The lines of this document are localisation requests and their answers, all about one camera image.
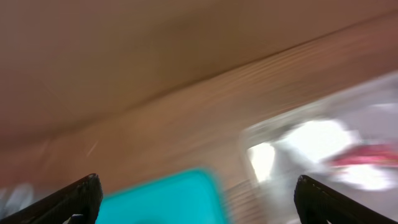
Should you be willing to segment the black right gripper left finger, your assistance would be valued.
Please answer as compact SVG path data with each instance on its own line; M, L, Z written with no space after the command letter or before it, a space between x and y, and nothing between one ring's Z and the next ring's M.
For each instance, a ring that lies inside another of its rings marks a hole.
M95 224L103 199L97 174L50 194L1 220L1 224Z

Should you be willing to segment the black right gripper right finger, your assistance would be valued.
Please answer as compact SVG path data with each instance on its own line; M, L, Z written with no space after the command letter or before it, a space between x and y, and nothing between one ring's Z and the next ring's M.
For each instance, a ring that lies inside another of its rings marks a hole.
M297 180L294 204L302 224L397 224L307 175Z

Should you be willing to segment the white napkin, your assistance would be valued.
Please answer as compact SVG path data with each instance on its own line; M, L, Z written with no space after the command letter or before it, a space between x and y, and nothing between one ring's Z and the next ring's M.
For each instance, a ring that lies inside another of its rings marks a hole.
M335 119L307 121L281 136L248 150L259 183L292 179L308 174L320 182L347 185L363 191L385 191L397 187L397 172L382 166L353 165L333 167L326 160L345 150L363 145L356 131L346 129Z

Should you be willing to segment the red snack wrapper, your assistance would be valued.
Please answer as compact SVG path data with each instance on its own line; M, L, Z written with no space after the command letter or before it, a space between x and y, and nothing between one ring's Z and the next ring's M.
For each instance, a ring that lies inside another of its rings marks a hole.
M333 167L374 165L397 167L397 151L390 144L363 144L353 146L326 160Z

